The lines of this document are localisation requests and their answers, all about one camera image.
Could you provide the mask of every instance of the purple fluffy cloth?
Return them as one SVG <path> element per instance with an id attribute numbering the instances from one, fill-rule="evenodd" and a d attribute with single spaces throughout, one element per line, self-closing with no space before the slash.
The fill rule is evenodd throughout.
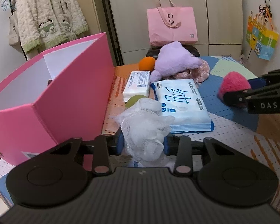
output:
<path id="1" fill-rule="evenodd" d="M 155 62 L 155 69 L 150 75 L 150 82 L 160 81 L 162 77 L 171 76 L 187 69 L 201 66 L 202 59 L 188 52 L 178 41 L 164 45 Z"/>

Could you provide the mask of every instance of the tablecloth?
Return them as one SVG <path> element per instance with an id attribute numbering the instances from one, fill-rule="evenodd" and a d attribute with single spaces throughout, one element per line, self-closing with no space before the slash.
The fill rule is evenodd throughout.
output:
<path id="1" fill-rule="evenodd" d="M 256 77 L 249 70 L 238 64 L 230 57 L 202 57 L 210 66 L 210 77 L 203 83 L 197 84 L 201 97 L 214 122 L 214 131 L 206 133 L 188 133 L 192 140 L 201 141 L 211 136 L 224 144 L 244 153 L 245 155 L 265 164 L 272 169 L 279 178 L 279 186 L 272 206 L 280 212 L 280 116 L 250 115 L 245 109 L 227 107 L 217 98 L 217 91 L 223 77 L 229 71 L 238 71 L 247 79 Z M 115 133 L 118 124 L 113 116 L 120 114 L 125 104 L 122 101 L 127 79 L 131 71 L 138 70 L 137 64 L 118 66 L 115 68 L 115 77 L 110 92 L 110 98 L 103 125 L 103 134 Z M 167 164 L 174 163 L 175 157 L 169 157 Z M 138 166 L 129 156 L 111 157 L 113 167 Z M 202 167 L 199 157 L 193 159 L 194 170 Z M 0 195 L 8 205 L 12 205 L 5 186 L 6 173 L 14 166 L 0 161 Z"/>

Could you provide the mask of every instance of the pink box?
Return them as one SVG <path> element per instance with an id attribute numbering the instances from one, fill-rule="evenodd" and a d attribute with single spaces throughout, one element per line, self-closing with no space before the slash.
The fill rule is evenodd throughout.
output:
<path id="1" fill-rule="evenodd" d="M 105 33 L 23 64 L 0 83 L 0 157 L 18 165 L 71 137 L 93 140 L 102 132 L 113 77 Z"/>

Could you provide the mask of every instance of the green ball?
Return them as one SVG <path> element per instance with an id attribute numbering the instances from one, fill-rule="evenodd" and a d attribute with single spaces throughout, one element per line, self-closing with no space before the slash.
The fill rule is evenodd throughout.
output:
<path id="1" fill-rule="evenodd" d="M 125 108 L 130 108 L 132 107 L 139 99 L 142 99 L 142 98 L 147 98 L 146 96 L 143 96 L 143 95 L 135 95 L 133 97 L 131 97 L 127 103 L 125 104 Z"/>

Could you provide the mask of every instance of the orange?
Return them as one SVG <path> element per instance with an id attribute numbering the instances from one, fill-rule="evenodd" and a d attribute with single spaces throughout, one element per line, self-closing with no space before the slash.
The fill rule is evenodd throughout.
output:
<path id="1" fill-rule="evenodd" d="M 155 58 L 151 56 L 144 57 L 139 61 L 139 71 L 150 71 L 155 69 Z"/>

